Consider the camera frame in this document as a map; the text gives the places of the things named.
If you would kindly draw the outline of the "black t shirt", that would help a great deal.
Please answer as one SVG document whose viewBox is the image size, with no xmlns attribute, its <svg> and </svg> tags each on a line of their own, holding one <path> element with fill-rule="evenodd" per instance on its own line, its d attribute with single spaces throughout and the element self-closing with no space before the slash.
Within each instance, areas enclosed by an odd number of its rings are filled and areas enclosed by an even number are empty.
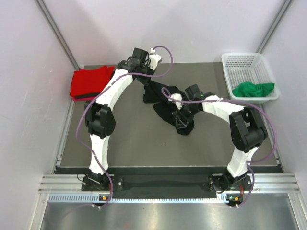
<svg viewBox="0 0 307 230">
<path fill-rule="evenodd" d="M 182 100 L 187 100 L 187 96 L 185 95 L 185 93 L 181 91 L 178 87 L 167 86 L 155 81 L 151 81 L 149 85 L 143 86 L 143 102 L 145 104 L 153 104 L 153 109 L 158 114 L 158 116 L 162 120 L 176 128 L 176 121 L 172 113 L 176 111 L 177 107 L 174 103 L 169 102 L 168 99 L 164 97 L 161 91 L 163 87 L 167 88 L 171 94 L 179 93 L 182 96 Z M 186 128 L 176 128 L 176 131 L 180 135 L 187 136 L 191 133 L 193 129 L 194 121 L 189 123 Z"/>
</svg>

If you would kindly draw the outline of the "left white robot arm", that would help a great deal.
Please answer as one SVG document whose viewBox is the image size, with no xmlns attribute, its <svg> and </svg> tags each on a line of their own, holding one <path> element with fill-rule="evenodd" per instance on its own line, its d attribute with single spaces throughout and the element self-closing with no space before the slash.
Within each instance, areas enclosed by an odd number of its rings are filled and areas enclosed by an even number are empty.
<svg viewBox="0 0 307 230">
<path fill-rule="evenodd" d="M 94 187 L 97 191 L 110 189 L 110 181 L 106 175 L 108 170 L 107 151 L 108 141 L 113 133 L 116 121 L 113 108 L 125 89 L 135 79 L 144 85 L 149 84 L 162 57 L 154 49 L 150 52 L 135 48 L 132 56 L 121 61 L 113 70 L 110 82 L 94 103 L 85 104 L 85 125 L 90 135 L 91 147 L 94 151 L 86 177 L 83 179 L 83 189 Z"/>
</svg>

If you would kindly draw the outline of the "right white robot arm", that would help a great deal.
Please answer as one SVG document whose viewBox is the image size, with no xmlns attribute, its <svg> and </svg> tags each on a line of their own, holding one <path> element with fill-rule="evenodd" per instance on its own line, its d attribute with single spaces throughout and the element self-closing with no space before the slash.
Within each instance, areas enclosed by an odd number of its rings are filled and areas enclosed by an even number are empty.
<svg viewBox="0 0 307 230">
<path fill-rule="evenodd" d="M 222 177 L 212 181 L 212 188 L 218 193 L 236 189 L 246 177 L 248 163 L 267 137 L 258 110 L 225 102 L 211 92 L 203 93 L 196 84 L 186 88 L 185 92 L 187 100 L 179 93 L 169 95 L 169 101 L 177 107 L 172 113 L 176 128 L 186 128 L 198 112 L 212 114 L 230 125 L 234 151 Z"/>
</svg>

